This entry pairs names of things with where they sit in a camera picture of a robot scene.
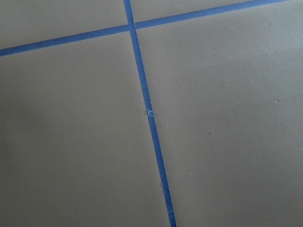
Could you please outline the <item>vertical blue tape strip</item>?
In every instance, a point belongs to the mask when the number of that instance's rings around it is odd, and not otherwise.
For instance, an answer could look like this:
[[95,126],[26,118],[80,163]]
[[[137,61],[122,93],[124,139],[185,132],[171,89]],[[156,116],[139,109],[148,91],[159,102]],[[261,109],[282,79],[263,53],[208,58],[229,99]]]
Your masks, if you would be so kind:
[[144,69],[144,65],[143,65],[143,59],[142,59],[142,53],[141,53],[141,49],[140,49],[139,39],[138,39],[138,35],[136,32],[136,28],[135,28],[135,22],[134,22],[134,18],[133,18],[131,2],[129,0],[124,0],[124,7],[125,7],[127,23],[129,26],[130,37],[131,37],[131,41],[132,41],[135,62],[136,62],[139,80],[140,80],[140,84],[141,84],[145,111],[147,113],[147,119],[149,122],[151,138],[152,138],[152,142],[153,142],[153,146],[154,146],[154,152],[155,152],[158,171],[159,171],[159,175],[160,175],[161,187],[162,187],[163,196],[164,196],[164,200],[165,200],[165,204],[166,204],[166,210],[167,210],[167,214],[168,214],[168,218],[169,218],[169,224],[171,227],[176,227],[177,223],[176,223],[175,213],[174,213],[173,204],[172,204],[172,200],[171,200],[169,183],[168,183],[165,165],[164,165],[164,161],[163,161],[156,122],[155,122],[154,113],[153,113],[153,109],[152,109],[152,103],[151,103],[151,99],[150,99],[148,83],[147,83],[145,69]]

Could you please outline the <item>horizontal blue tape strip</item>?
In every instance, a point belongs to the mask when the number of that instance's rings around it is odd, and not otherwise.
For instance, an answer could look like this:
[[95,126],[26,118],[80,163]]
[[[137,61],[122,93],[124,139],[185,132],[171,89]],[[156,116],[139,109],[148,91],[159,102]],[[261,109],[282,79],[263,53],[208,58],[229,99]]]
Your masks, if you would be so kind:
[[[136,30],[138,30],[138,29],[143,29],[143,28],[148,28],[148,27],[153,27],[153,26],[174,23],[174,22],[178,22],[178,21],[184,21],[184,20],[189,20],[189,19],[194,19],[194,18],[199,18],[199,17],[206,17],[206,16],[220,14],[220,13],[229,12],[229,11],[247,9],[247,8],[252,8],[252,7],[257,7],[257,6],[262,6],[262,5],[269,5],[269,4],[273,4],[273,3],[278,3],[278,1],[277,0],[249,0],[246,2],[239,2],[239,3],[218,6],[218,7],[209,8],[209,9],[191,11],[191,12],[171,15],[171,16],[167,16],[167,17],[160,17],[160,18],[155,18],[155,19],[150,19],[150,20],[145,20],[145,21],[140,21],[140,22],[132,22],[132,25],[134,26],[134,28]],[[89,31],[89,32],[85,32],[85,33],[75,34],[75,35],[68,35],[68,36],[63,36],[63,37],[59,37],[59,38],[43,40],[40,42],[34,42],[34,43],[30,43],[30,44],[24,44],[24,45],[18,45],[18,46],[14,46],[14,47],[4,48],[4,49],[1,49],[0,55],[2,57],[2,56],[12,55],[12,54],[16,54],[16,53],[28,52],[28,51],[32,51],[32,50],[36,50],[36,49],[47,48],[47,47],[51,47],[51,46],[58,46],[58,45],[62,45],[62,44],[68,44],[68,43],[73,43],[73,42],[77,42],[77,41],[128,32],[130,30],[131,30],[131,26],[129,24],[115,26],[115,27],[109,27],[109,28],[104,28],[104,29],[100,29],[100,30]]]

